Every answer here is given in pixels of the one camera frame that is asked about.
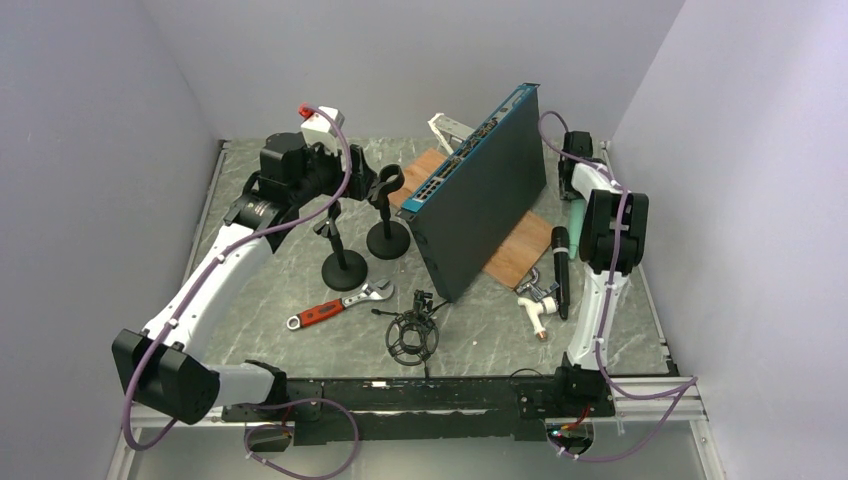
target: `robotic arm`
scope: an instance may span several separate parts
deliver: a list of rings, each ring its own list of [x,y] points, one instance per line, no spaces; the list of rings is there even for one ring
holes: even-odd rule
[[[336,109],[321,110],[341,125]],[[256,238],[226,256],[221,252],[254,232],[295,220],[299,210],[320,195],[333,195],[345,171],[338,139],[329,122],[301,110],[300,133],[281,133],[266,140],[259,155],[260,170],[244,185],[242,195],[224,217],[224,225],[209,253],[170,303],[140,333],[122,330],[112,343],[112,355],[124,390],[153,339],[172,322],[173,311],[195,287],[212,262],[212,271],[191,299],[179,323],[155,350],[136,388],[134,399],[181,422],[193,424],[213,407],[240,403],[279,404],[288,400],[286,374],[270,365],[204,365],[206,347],[233,298],[273,255],[288,230]],[[365,200],[377,178],[362,149],[350,147],[351,177],[343,196]]]
[[[609,338],[618,299],[630,280],[633,268],[642,260],[648,220],[648,197],[629,193],[622,218],[618,260],[611,265],[614,225],[622,189],[617,182],[610,180],[608,172],[607,167],[600,163],[591,166],[578,163],[571,173],[572,188],[588,200],[579,243],[586,281],[577,331],[566,350],[564,365],[557,369],[556,376],[560,380],[558,384],[564,389],[561,393],[583,405],[596,403],[608,395],[609,387],[600,373],[600,367],[606,367],[607,363],[607,343],[598,342],[597,338],[599,333],[604,340]],[[608,287],[610,302],[604,319],[604,296]]]

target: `gray marble surface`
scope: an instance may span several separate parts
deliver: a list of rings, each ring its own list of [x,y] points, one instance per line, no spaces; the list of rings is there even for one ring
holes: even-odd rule
[[[352,139],[365,148],[368,163],[379,171],[388,163],[408,165],[434,139]],[[221,219],[241,192],[248,175],[258,167],[264,140],[230,142],[213,192],[195,266],[211,247]],[[556,156],[546,149],[548,187],[533,211],[553,225],[567,225],[568,208],[556,189]],[[318,208],[326,198],[307,205]],[[421,376],[422,367],[404,367],[386,351],[384,335],[391,320],[375,316],[373,307],[403,311],[411,307],[416,289],[434,292],[427,270],[413,242],[398,260],[374,258],[365,246],[365,235],[379,220],[367,203],[342,200],[339,230],[346,248],[361,253],[369,265],[369,278],[390,278],[397,285],[394,297],[382,303],[363,303],[312,327],[289,331],[285,320],[302,310],[340,295],[321,280],[321,264],[331,253],[327,240],[309,226],[289,234],[276,255],[247,284],[233,302],[226,319],[209,344],[207,364],[237,364],[261,360],[285,370],[290,377],[391,377]],[[546,253],[537,264],[542,284],[553,281],[553,259]],[[516,295],[485,273],[453,305],[442,308],[436,323],[441,331],[438,350],[430,360],[434,376],[508,375],[529,367],[553,372],[574,334],[582,294],[583,268],[571,263],[572,320],[544,316],[549,341],[540,343],[530,321],[516,304]],[[638,273],[624,291],[610,334],[609,365],[615,374],[667,373],[659,335],[643,279]]]

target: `red wrench handle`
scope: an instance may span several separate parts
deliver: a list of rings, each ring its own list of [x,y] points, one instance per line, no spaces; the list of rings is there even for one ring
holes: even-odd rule
[[[304,310],[297,314],[300,318],[300,328],[306,328],[310,325],[315,325],[318,322],[323,322],[324,320],[340,313],[342,310],[344,310],[344,305],[342,305],[341,298],[331,300],[323,305],[318,305],[317,307],[312,307],[309,310]]]

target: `black metal base frame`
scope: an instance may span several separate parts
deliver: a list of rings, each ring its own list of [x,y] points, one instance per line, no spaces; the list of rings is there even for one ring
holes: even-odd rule
[[[557,401],[557,384],[550,375],[289,379],[288,388],[292,399],[308,392],[344,405],[353,412],[362,440],[512,436],[543,441],[541,420],[578,417],[585,408]],[[611,398],[593,405],[589,417],[614,415]],[[222,420],[273,421],[282,418],[280,413],[269,417],[267,411],[226,408]],[[306,406],[289,418],[296,422],[295,445],[352,439],[349,421],[333,407]]]

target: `white robot part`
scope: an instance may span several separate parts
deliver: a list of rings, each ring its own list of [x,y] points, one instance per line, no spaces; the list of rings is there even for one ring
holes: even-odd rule
[[[568,344],[566,353],[568,361],[572,365],[580,365],[583,370],[598,370],[598,362],[595,350],[601,349],[601,362],[607,365],[607,342],[598,342],[597,335],[601,323],[601,312],[604,308],[604,295],[606,294],[609,272],[595,273],[589,265],[586,268],[586,281],[583,284],[583,300],[580,304],[580,315],[577,319],[577,331],[571,343]],[[615,272],[613,282],[609,285],[610,303],[607,309],[607,321],[604,325],[602,337],[609,338],[610,327],[615,317],[616,306],[619,297],[630,280],[630,276]]]
[[[536,338],[538,338],[540,342],[546,341],[548,339],[548,332],[545,330],[545,327],[542,326],[542,322],[539,320],[539,315],[543,313],[551,314],[556,312],[556,301],[551,297],[545,297],[541,302],[534,302],[529,298],[518,297],[518,305],[524,307],[524,311],[527,312],[527,317],[530,318],[530,323],[533,325],[533,333],[536,334]]]
[[[344,123],[344,115],[338,109],[332,107],[318,108],[332,117],[339,127]],[[313,113],[300,124],[300,131],[303,132],[303,139],[307,145],[311,147],[320,143],[324,146],[324,151],[328,155],[338,155],[339,150],[342,148],[335,130],[330,126],[330,122],[317,113]]]
[[[188,281],[168,305],[144,326],[148,331],[147,337],[153,339],[159,335],[162,327],[173,318],[174,310],[188,290],[196,283],[197,277],[211,262],[218,261],[221,251],[252,233],[252,229],[241,225],[222,226],[209,253]],[[168,334],[163,344],[172,346],[180,343],[184,353],[203,361],[212,332],[226,316],[232,300],[271,255],[271,246],[264,238],[251,240],[230,253],[224,263],[215,268],[203,282],[188,308],[180,315],[177,327]]]
[[[268,370],[250,363],[241,365],[209,365],[218,372],[221,388],[212,407],[239,403],[262,403],[268,398],[274,376]]]
[[[450,155],[466,138],[474,133],[474,129],[468,125],[457,122],[452,118],[448,118],[444,113],[433,115],[427,125],[445,152]]]
[[[589,196],[592,194],[592,190],[620,192],[621,189],[612,185],[609,179],[601,172],[609,172],[609,170],[605,165],[600,163],[595,164],[592,167],[583,163],[578,163],[574,166],[574,173],[571,177],[571,186],[587,201],[589,200]]]

